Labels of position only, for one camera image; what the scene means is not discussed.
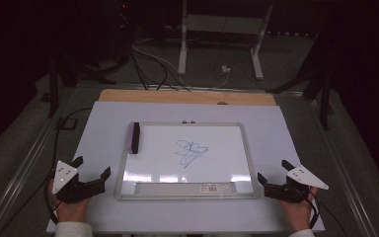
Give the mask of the person's left hand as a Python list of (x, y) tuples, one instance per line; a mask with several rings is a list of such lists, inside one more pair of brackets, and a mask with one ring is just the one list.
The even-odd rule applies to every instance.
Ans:
[(51, 202), (56, 206), (56, 216), (59, 222), (85, 222), (87, 216), (88, 205), (90, 198), (83, 199), (79, 202), (65, 203), (60, 201), (52, 191), (52, 183), (48, 184), (48, 194)]

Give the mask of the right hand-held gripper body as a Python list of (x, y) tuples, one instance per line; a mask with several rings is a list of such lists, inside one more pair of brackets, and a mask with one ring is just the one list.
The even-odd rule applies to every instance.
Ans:
[(284, 185), (268, 183), (268, 187), (265, 188), (265, 196), (291, 203), (299, 203), (307, 198), (312, 187), (322, 190), (329, 188), (326, 183), (311, 171), (300, 165), (294, 167), (291, 171), (287, 171)]

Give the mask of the large white table sheet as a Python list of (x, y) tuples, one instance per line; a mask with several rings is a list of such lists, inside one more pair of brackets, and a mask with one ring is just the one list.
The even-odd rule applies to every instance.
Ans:
[[(119, 200), (115, 188), (120, 161), (128, 150), (132, 122), (239, 123), (250, 150), (255, 198)], [(91, 199), (87, 221), (97, 233), (220, 234), (283, 232), (289, 225), (278, 200), (265, 197), (261, 173), (273, 184), (285, 181), (281, 161), (300, 161), (281, 109), (277, 106), (232, 106), (97, 102), (76, 150), (84, 159), (79, 178), (100, 177), (111, 168), (106, 191)]]

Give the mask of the purple and black whiteboard eraser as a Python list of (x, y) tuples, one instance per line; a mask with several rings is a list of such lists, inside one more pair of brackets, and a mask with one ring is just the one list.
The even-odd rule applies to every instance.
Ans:
[(129, 126), (128, 151), (130, 154), (137, 154), (140, 141), (140, 123), (132, 122)]

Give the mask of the white metal stand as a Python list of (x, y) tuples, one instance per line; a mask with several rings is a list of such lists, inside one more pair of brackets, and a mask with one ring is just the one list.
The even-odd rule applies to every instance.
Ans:
[(265, 38), (266, 28), (273, 9), (273, 4), (266, 4), (266, 10), (260, 18), (229, 17), (214, 15), (198, 15), (188, 13), (188, 0), (183, 0), (181, 50), (178, 63), (178, 74), (184, 76), (187, 69), (188, 31), (231, 33), (241, 35), (256, 35), (257, 42), (250, 49), (255, 78), (264, 78), (260, 63), (260, 49)]

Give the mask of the silver framed whiteboard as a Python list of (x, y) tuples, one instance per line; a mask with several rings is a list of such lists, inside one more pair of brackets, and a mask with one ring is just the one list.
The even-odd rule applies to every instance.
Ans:
[(250, 150), (239, 123), (139, 125), (138, 151), (124, 152), (119, 200), (256, 198)]

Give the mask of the dark equipment rack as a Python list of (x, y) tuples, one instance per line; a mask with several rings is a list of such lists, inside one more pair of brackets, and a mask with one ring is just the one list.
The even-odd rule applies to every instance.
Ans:
[(128, 0), (92, 0), (89, 26), (98, 59), (123, 64), (130, 52), (134, 26), (130, 21)]

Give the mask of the black tripod stand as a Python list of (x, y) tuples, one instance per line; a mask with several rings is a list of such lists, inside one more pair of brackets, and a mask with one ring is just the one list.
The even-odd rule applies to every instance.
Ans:
[(321, 95), (319, 120), (325, 130), (329, 129), (331, 77), (336, 61), (334, 46), (333, 42), (325, 39), (323, 34), (319, 34), (296, 77), (280, 86), (265, 90), (267, 93), (280, 94), (295, 85), (308, 81), (302, 97), (305, 100), (315, 100), (318, 95)]
[(45, 93), (42, 97), (45, 102), (49, 102), (48, 116), (50, 118), (55, 115), (59, 106), (58, 79), (61, 79), (63, 83), (66, 83), (68, 85), (68, 87), (75, 86), (77, 80), (73, 73), (74, 69), (77, 69), (79, 72), (85, 73), (93, 80), (102, 84), (114, 84), (114, 81), (104, 78), (97, 72), (92, 71), (84, 64), (67, 55), (51, 55), (48, 61), (49, 92)]

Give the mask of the person's right hand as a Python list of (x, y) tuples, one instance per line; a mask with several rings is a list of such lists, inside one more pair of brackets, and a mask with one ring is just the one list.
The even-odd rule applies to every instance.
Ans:
[(281, 200), (279, 203), (285, 213), (286, 220), (292, 233), (310, 228), (310, 218), (312, 212), (312, 201), (318, 189), (312, 187), (306, 200), (299, 203), (291, 203)]

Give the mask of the metal floor rail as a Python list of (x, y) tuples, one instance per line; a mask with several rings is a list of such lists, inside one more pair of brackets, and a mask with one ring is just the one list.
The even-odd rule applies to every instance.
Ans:
[(74, 90), (64, 88), (50, 117), (47, 103), (34, 98), (0, 137), (0, 228), (6, 221), (58, 118)]
[(341, 185), (345, 198), (348, 205), (353, 213), (355, 221), (360, 229), (363, 237), (379, 237), (375, 231), (372, 222), (369, 219), (368, 213), (361, 201), (360, 196), (352, 183), (352, 180), (347, 173), (346, 167), (341, 159), (340, 153), (333, 141), (330, 138), (330, 134), (323, 128), (320, 122), (320, 110), (318, 104), (315, 101), (307, 101), (306, 105), (311, 113), (314, 120), (314, 124), (317, 126), (321, 137), (324, 140), (329, 160), (332, 163), (334, 172), (337, 179)]
[[(123, 90), (143, 90), (143, 91), (156, 91), (158, 86), (142, 86), (141, 84), (133, 83), (115, 83), (115, 84), (101, 84), (80, 81), (77, 88), (91, 88), (91, 89), (123, 89)], [(182, 86), (161, 86), (158, 91), (172, 91), (172, 92), (224, 92), (224, 93), (256, 93), (264, 94), (265, 90), (260, 89), (232, 89), (232, 88), (204, 88), (204, 87), (182, 87)], [(277, 98), (303, 98), (302, 92), (283, 91), (279, 94), (272, 94)]]

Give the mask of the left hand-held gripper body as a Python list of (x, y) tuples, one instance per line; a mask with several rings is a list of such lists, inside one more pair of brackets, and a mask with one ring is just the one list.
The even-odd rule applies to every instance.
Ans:
[(88, 185), (79, 181), (78, 168), (62, 161), (57, 162), (51, 192), (65, 203), (79, 202), (92, 196)]

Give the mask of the black square floor plate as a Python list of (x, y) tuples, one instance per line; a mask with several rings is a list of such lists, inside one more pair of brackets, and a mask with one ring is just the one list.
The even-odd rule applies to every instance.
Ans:
[(78, 124), (76, 118), (60, 118), (56, 130), (75, 130)]

